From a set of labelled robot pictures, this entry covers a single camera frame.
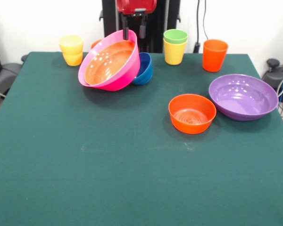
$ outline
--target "purple bowl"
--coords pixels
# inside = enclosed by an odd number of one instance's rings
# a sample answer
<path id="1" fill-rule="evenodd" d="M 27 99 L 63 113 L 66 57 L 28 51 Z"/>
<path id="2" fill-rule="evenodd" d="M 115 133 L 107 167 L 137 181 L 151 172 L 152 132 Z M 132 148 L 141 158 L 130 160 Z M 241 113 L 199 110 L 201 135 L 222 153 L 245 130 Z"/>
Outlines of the purple bowl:
<path id="1" fill-rule="evenodd" d="M 217 109 L 238 121 L 258 119 L 278 106 L 278 96 L 270 85 L 244 74 L 220 76 L 208 91 Z"/>

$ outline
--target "pink bowl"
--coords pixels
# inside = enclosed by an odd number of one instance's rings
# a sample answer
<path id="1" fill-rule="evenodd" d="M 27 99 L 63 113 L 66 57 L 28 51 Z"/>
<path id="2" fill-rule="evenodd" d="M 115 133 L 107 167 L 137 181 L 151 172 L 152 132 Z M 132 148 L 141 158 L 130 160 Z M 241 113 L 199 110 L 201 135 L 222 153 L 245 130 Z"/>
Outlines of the pink bowl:
<path id="1" fill-rule="evenodd" d="M 96 85 L 89 85 L 85 82 L 85 71 L 86 68 L 88 67 L 89 63 L 95 57 L 98 55 L 103 49 L 106 47 L 119 42 L 123 41 L 123 31 L 117 31 L 106 38 L 104 38 L 102 41 L 100 41 L 93 49 L 89 51 L 85 59 L 83 60 L 80 69 L 79 69 L 79 74 L 78 74 L 78 79 L 79 82 L 83 86 L 87 87 L 93 87 L 93 88 L 98 88 L 98 89 L 104 89 L 108 91 L 117 91 L 120 90 L 127 85 L 129 85 L 134 78 L 136 77 L 140 66 L 141 66 L 141 61 L 140 61 L 140 56 L 138 52 L 138 46 L 137 46 L 137 37 L 134 31 L 129 30 L 129 41 L 132 41 L 135 43 L 134 49 L 132 51 L 132 54 L 130 55 L 130 58 L 127 60 L 127 62 L 124 64 L 124 66 L 116 72 L 112 77 L 109 79 L 98 83 Z"/>

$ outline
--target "stacked yellow cups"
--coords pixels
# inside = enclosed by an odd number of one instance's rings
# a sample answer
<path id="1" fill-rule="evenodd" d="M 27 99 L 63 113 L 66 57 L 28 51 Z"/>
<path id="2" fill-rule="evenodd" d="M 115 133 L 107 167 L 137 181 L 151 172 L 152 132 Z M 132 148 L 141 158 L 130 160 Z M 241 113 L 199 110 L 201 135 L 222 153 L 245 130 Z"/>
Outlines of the stacked yellow cups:
<path id="1" fill-rule="evenodd" d="M 178 29 L 164 32 L 165 61 L 169 65 L 178 65 L 183 60 L 188 34 Z"/>
<path id="2" fill-rule="evenodd" d="M 78 35 L 68 35 L 59 39 L 63 57 L 69 66 L 78 66 L 83 59 L 83 39 Z"/>

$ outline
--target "blue bowl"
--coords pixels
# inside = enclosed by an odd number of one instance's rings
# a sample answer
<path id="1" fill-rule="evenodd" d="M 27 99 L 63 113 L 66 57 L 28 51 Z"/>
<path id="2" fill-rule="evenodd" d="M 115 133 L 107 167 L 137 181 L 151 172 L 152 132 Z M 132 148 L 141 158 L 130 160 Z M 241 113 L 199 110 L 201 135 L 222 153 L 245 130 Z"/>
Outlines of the blue bowl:
<path id="1" fill-rule="evenodd" d="M 140 53 L 141 68 L 132 81 L 134 85 L 144 85 L 149 82 L 153 76 L 152 59 L 149 53 Z"/>

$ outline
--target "green tablecloth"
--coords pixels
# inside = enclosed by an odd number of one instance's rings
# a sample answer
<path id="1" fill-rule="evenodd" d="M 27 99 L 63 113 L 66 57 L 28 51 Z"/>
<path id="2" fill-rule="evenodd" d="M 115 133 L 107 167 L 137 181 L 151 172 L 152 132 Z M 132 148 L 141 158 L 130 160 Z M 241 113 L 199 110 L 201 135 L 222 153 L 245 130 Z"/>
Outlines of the green tablecloth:
<path id="1" fill-rule="evenodd" d="M 31 53 L 0 109 L 0 226 L 283 226 L 283 121 L 217 113 L 177 131 L 176 95 L 208 97 L 217 76 L 258 76 L 247 55 L 208 73 L 201 54 L 149 84 L 83 88 L 59 52 Z"/>

